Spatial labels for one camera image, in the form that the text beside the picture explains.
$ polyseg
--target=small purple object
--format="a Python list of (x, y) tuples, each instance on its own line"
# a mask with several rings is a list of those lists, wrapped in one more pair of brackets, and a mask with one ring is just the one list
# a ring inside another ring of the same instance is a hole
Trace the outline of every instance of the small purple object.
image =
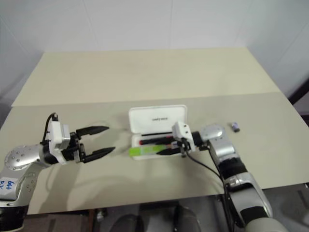
[(233, 129), (233, 132), (239, 132), (240, 131), (240, 128), (239, 128), (237, 122), (233, 122), (231, 124), (231, 126), (232, 126), (232, 129)]

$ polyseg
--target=black cable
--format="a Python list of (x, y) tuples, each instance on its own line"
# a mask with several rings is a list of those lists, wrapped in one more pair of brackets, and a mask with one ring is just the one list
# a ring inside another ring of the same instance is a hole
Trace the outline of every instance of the black cable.
[(198, 163), (199, 165), (202, 165), (204, 168), (207, 168), (209, 171), (213, 172), (222, 182), (222, 185), (223, 185), (223, 189), (224, 189), (224, 195), (222, 197), (222, 206), (223, 206), (223, 211), (224, 211), (224, 214), (225, 214), (225, 218), (226, 218), (226, 223), (227, 223), (227, 227), (228, 227), (228, 230), (229, 232), (234, 232), (234, 229), (232, 228), (232, 225), (231, 225), (231, 221), (230, 221), (230, 214), (229, 214), (229, 211), (228, 211), (228, 205), (226, 203), (226, 197), (227, 197), (227, 189), (226, 189), (226, 186), (224, 184), (224, 181), (223, 181), (223, 178), (216, 173), (216, 171), (210, 167), (208, 167), (206, 164), (196, 160), (195, 158), (193, 158), (188, 151), (185, 151), (187, 156), (192, 160), (194, 161), (195, 163)]
[(48, 123), (49, 123), (49, 120), (51, 118), (53, 118), (53, 120), (55, 120), (55, 121), (58, 121), (58, 115), (54, 112), (54, 113), (50, 114), (50, 116), (48, 116), (48, 118), (46, 120), (46, 123), (45, 123), (45, 129), (44, 129), (44, 135), (43, 135), (42, 142), (45, 141), (46, 134), (47, 134), (47, 129), (48, 129)]

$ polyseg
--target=beige tabletop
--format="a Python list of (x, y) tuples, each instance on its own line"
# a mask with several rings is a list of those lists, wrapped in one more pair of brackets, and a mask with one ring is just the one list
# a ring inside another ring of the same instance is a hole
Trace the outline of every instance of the beige tabletop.
[(13, 106), (279, 92), (247, 48), (45, 53)]
[[(246, 48), (45, 53), (0, 130), (0, 159), (38, 143), (47, 116), (57, 112), (71, 131), (111, 128), (83, 139), (88, 152), (116, 149), (94, 162), (43, 170), (30, 214), (222, 193), (219, 180), (187, 158), (128, 156), (129, 109), (171, 104), (188, 107), (193, 131), (225, 126), (262, 188), (309, 181), (309, 129)], [(233, 121), (239, 133), (229, 128)], [(207, 151), (194, 156), (214, 167)]]

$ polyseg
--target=sticker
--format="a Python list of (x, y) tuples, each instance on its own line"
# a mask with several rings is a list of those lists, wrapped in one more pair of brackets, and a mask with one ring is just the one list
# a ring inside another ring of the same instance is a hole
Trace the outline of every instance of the sticker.
[(16, 186), (18, 179), (15, 178), (0, 178), (0, 196), (16, 197)]

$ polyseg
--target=pen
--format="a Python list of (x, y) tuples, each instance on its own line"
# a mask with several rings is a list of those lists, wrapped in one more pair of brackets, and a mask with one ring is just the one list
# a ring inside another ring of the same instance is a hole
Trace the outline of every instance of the pen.
[(145, 145), (145, 144), (170, 144), (173, 141), (175, 141), (173, 136), (167, 136), (167, 137), (159, 137), (159, 138), (153, 138), (153, 139), (140, 140), (140, 145)]
[(161, 155), (161, 156), (170, 156), (170, 155), (174, 155), (174, 154), (177, 154), (177, 153), (180, 153), (180, 148), (167, 148), (167, 149), (164, 149), (162, 151), (159, 151), (157, 152), (157, 155)]

